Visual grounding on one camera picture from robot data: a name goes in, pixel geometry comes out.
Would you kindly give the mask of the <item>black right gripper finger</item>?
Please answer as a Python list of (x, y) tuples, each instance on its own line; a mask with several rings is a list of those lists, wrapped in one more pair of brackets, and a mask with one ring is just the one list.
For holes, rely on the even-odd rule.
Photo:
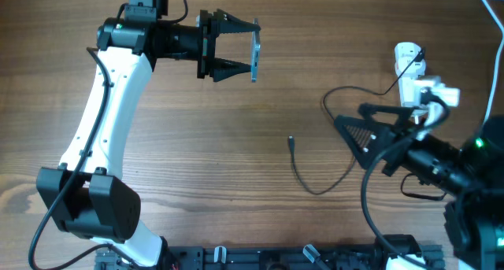
[[(368, 124), (377, 124), (391, 127), (393, 130), (402, 131), (413, 126), (410, 117), (413, 115), (414, 108), (389, 106), (389, 105), (373, 105), (369, 103), (360, 104), (358, 113), (364, 118)], [(383, 113), (395, 117), (393, 124), (381, 122), (375, 119), (375, 115)]]
[(368, 169), (387, 145), (388, 126), (385, 124), (339, 115), (334, 126), (363, 169)]

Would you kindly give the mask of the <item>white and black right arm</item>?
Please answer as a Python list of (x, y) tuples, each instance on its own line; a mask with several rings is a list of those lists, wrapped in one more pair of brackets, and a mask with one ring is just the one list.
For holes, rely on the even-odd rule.
[(359, 117), (339, 115), (334, 126), (365, 170), (361, 207), (378, 241), (391, 250), (369, 214), (367, 187), (379, 161), (383, 174), (403, 167), (422, 183), (453, 196), (445, 206), (445, 230), (454, 256), (474, 269), (503, 267), (503, 118), (492, 117), (464, 146), (432, 135), (410, 121), (413, 109), (362, 104)]

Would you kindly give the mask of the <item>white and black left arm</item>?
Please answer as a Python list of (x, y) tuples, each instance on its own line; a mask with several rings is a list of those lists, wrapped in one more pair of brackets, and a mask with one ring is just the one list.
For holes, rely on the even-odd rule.
[(221, 9), (194, 26), (168, 18), (168, 0), (128, 0), (98, 29), (97, 69), (77, 131), (36, 188), (45, 221), (112, 250), (122, 268), (175, 269), (165, 239), (140, 220), (139, 195), (122, 180), (125, 143), (140, 96), (162, 58), (195, 61), (198, 78), (220, 82), (258, 70), (260, 26)]

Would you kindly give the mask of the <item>white power strip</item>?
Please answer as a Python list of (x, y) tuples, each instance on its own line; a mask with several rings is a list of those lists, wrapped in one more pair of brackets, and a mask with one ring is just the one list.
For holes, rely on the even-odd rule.
[[(400, 57), (423, 57), (424, 50), (416, 43), (402, 42), (395, 46), (395, 61)], [(419, 106), (419, 99), (415, 96), (415, 81), (421, 76), (398, 76), (398, 92), (403, 107)]]

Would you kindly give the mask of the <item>teal screen smartphone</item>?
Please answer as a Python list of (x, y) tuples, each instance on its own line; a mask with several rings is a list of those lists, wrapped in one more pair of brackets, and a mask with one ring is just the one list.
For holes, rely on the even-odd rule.
[(254, 31), (251, 38), (251, 50), (250, 50), (250, 79), (252, 83), (255, 83), (258, 78), (258, 65), (259, 57), (261, 52), (261, 42), (259, 31)]

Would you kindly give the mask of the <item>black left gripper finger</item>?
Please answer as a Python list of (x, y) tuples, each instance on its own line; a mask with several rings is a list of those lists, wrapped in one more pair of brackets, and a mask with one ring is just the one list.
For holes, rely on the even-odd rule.
[(247, 72), (250, 72), (250, 65), (242, 62), (216, 57), (212, 63), (212, 78), (214, 83)]
[(220, 34), (259, 32), (261, 30), (261, 27), (258, 24), (240, 20), (222, 9), (217, 9), (214, 12), (214, 20), (216, 21), (216, 36), (219, 36)]

